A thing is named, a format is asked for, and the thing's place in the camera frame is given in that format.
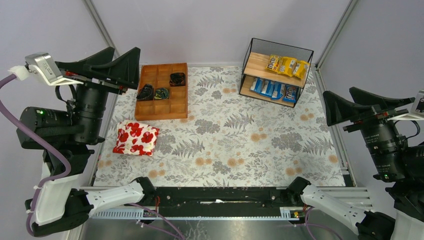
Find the blue m&m candy bag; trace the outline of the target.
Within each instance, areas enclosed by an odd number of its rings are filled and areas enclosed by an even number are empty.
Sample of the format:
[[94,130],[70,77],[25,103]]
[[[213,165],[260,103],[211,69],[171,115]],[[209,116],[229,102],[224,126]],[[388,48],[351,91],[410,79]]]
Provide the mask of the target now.
[[298,95],[298,87],[285,85],[282,100],[289,103],[296,103]]

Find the yellow candy bag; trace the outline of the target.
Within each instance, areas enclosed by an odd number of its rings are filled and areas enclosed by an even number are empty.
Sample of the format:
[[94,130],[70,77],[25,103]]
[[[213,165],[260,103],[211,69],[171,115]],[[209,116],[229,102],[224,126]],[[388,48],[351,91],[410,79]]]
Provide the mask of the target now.
[[292,75],[302,80],[308,73],[310,64],[307,61],[297,60],[295,62]]

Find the blue candy bag long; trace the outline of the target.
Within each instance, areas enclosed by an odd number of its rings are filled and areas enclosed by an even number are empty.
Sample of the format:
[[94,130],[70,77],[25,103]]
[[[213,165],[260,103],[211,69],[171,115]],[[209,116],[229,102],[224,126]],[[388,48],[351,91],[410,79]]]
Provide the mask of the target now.
[[285,84],[281,82],[274,82],[273,84],[273,92],[271,94],[271,100],[279,100],[284,95]]

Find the yellow m&m bag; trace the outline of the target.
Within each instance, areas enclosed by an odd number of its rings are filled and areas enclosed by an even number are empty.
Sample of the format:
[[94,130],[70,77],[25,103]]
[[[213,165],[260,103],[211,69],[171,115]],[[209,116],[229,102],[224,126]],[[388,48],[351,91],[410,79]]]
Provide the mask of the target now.
[[283,56],[279,61],[279,69],[277,71],[280,75],[285,75],[288,77],[293,76],[293,69],[297,59],[294,57]]
[[271,54],[268,59],[268,63],[265,67],[266,70],[277,73],[280,69],[281,56]]

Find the blue candy bag top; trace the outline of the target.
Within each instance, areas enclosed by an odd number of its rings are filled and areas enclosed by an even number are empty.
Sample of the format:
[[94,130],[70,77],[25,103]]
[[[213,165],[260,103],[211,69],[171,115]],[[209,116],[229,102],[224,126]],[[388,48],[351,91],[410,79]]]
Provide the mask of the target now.
[[260,94],[262,92],[262,89],[263,89],[263,80],[259,77],[256,77],[250,86],[250,91]]

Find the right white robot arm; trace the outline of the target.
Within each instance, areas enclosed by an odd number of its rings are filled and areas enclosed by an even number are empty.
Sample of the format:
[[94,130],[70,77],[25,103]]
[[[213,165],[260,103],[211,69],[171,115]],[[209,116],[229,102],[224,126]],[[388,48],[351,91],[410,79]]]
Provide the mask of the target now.
[[328,126],[344,123],[348,133],[360,132],[376,169],[374,178],[386,183],[371,188],[372,207],[362,209],[297,177],[287,191],[293,202],[319,210],[351,230],[360,240],[421,240],[424,237],[424,145],[411,146],[398,123],[410,121],[416,133],[424,127],[424,92],[390,98],[357,87],[351,100],[332,91],[323,93]]

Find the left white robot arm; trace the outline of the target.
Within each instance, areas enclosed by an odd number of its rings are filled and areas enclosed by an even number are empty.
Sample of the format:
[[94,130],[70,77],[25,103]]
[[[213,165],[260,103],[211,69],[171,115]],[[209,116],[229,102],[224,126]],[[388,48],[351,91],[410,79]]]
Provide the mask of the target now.
[[115,57],[115,49],[107,47],[74,62],[55,61],[49,53],[39,52],[12,69],[20,80],[32,75],[53,86],[56,95],[61,86],[69,86],[72,94],[66,110],[30,106],[19,119],[26,127],[16,131],[21,147],[43,150],[41,182],[25,202],[35,237],[74,229],[113,207],[153,201],[156,189],[147,177],[100,191],[77,185],[94,153],[91,146],[104,142],[99,133],[108,94],[120,95],[138,86],[140,52],[134,47]]

